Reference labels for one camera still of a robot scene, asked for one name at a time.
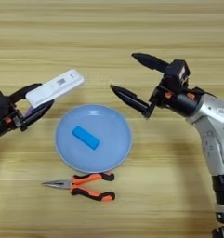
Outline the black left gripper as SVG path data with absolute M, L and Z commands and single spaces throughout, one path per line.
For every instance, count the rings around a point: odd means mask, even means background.
M 9 96 L 10 101 L 12 103 L 17 103 L 19 100 L 25 99 L 28 92 L 36 89 L 40 85 L 41 83 L 37 83 L 19 89 Z M 24 117 L 19 110 L 4 116 L 2 119 L 0 119 L 0 137 L 17 128 L 20 128 L 21 131 L 25 131 L 30 125 L 42 118 L 52 107 L 54 102 L 54 100 L 51 100 L 38 106 L 37 108 L 31 107 L 29 111 L 26 112 Z

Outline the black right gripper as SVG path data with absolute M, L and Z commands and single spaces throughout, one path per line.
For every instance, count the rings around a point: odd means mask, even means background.
M 132 57 L 141 65 L 160 73 L 166 73 L 170 66 L 169 63 L 149 54 L 133 53 Z M 204 94 L 204 91 L 198 87 L 184 88 L 178 93 L 163 86 L 157 86 L 150 97 L 150 104 L 148 104 L 124 87 L 110 85 L 110 88 L 121 101 L 140 112 L 145 118 L 152 115 L 155 106 L 167 108 L 183 117 L 189 117 L 194 113 Z

